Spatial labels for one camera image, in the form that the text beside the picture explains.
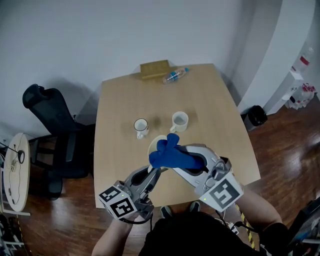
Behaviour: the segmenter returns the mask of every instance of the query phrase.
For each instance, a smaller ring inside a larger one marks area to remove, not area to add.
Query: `wooden table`
[[[23,163],[19,163],[17,153],[9,148],[16,151],[24,151]],[[4,191],[11,208],[16,212],[20,212],[26,205],[29,190],[30,148],[27,137],[23,133],[18,133],[11,140],[9,148],[7,149],[4,160]]]
[[[148,165],[148,147],[158,135],[167,135],[172,115],[189,116],[188,128],[178,133],[179,144],[206,144],[228,157],[237,179],[244,185],[260,179],[248,133],[236,105],[213,64],[188,66],[179,81],[162,84],[160,79],[142,81],[138,74],[102,83],[94,143],[94,192],[98,195],[116,180],[124,181],[134,170]],[[149,133],[137,139],[134,122],[144,118]],[[155,207],[198,199],[195,188],[169,169],[161,174],[149,194]]]

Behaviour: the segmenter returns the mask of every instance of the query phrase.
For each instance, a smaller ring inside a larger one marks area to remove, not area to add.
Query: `black trash can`
[[[254,105],[251,107],[243,120],[244,126],[248,132],[254,128],[263,125],[268,117],[262,107]]]

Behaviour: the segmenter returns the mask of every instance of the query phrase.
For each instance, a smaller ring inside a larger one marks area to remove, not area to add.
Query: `blue cloth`
[[[169,133],[166,140],[161,139],[157,142],[157,151],[149,154],[149,162],[153,168],[201,169],[204,166],[203,162],[177,149],[179,139],[175,133]]]

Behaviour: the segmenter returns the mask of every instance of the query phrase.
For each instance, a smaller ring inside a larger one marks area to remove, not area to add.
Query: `black shirt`
[[[269,226],[259,234],[258,252],[210,215],[191,212],[160,219],[147,234],[139,255],[282,255],[287,232],[282,223]]]

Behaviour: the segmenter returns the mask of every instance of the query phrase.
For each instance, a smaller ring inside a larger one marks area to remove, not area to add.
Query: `black chair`
[[[52,137],[56,137],[54,150],[39,147],[40,140],[35,140],[31,162],[52,171],[50,178],[53,175],[67,179],[86,177],[90,170],[94,132],[72,118],[60,91],[33,84],[24,92],[22,102],[43,123]],[[52,166],[39,161],[38,154],[53,154]]]

